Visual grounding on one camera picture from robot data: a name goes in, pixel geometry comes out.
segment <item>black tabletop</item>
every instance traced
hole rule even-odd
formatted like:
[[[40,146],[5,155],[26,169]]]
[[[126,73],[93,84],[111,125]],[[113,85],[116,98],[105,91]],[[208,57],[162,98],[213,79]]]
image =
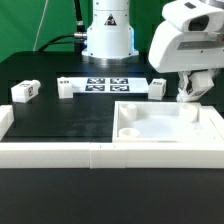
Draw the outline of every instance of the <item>black tabletop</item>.
[[[176,73],[158,74],[148,63],[147,54],[138,63],[100,66],[84,63],[72,52],[20,52],[0,64],[0,105],[12,104],[15,122],[3,142],[111,142],[115,101],[149,101],[147,94],[74,94],[73,99],[59,99],[59,77],[137,77],[165,78],[167,91],[163,101],[175,101],[179,82]],[[11,87],[23,80],[39,80],[39,95],[28,103],[13,103]],[[203,105],[224,112],[224,78],[203,96]]]
[[[0,105],[10,88],[41,82],[27,104],[13,104],[15,122],[3,142],[111,142],[114,102],[147,95],[74,94],[59,100],[56,78],[146,77],[168,80],[164,101],[175,101],[178,77],[158,74],[143,55],[137,64],[100,67],[73,53],[16,53],[0,64]],[[224,112],[222,74],[203,105]],[[217,169],[1,169],[1,224],[223,224],[224,171]]]

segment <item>white base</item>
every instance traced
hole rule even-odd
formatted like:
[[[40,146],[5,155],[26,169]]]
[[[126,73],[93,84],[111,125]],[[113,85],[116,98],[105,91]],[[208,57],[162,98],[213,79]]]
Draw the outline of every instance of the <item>white base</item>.
[[[224,121],[203,107],[224,138]],[[224,168],[224,143],[0,143],[0,168]]]

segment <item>white robot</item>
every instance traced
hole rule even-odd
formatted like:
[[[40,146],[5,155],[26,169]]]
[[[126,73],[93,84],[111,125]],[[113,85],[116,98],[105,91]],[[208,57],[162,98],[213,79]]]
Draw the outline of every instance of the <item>white robot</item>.
[[[177,101],[195,101],[224,67],[224,0],[177,0],[164,6],[149,61],[158,72],[178,72]]]
[[[135,61],[134,30],[129,25],[129,0],[93,0],[93,22],[87,30],[84,61],[123,64]]]

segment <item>green backdrop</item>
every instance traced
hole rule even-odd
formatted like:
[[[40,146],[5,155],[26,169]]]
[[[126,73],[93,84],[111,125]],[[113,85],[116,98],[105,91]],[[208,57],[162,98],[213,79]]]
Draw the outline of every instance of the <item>green backdrop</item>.
[[[86,27],[92,22],[92,0],[81,0]],[[135,29],[135,48],[147,52],[161,11],[168,0],[131,0],[130,24]],[[45,0],[0,1],[0,61],[14,52],[32,51],[42,18]],[[49,0],[37,49],[50,39],[76,31],[73,0]],[[71,45],[48,49],[72,51]]]

